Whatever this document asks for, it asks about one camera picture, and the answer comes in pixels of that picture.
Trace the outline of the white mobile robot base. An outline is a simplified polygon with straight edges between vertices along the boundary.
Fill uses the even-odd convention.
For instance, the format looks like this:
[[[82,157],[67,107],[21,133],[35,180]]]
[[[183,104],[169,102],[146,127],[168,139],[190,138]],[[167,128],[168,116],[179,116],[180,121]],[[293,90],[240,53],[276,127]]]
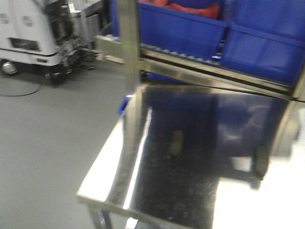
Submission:
[[[51,85],[98,50],[88,40],[83,11],[69,0],[2,0],[0,2],[0,71],[14,76],[27,65],[38,68]]]

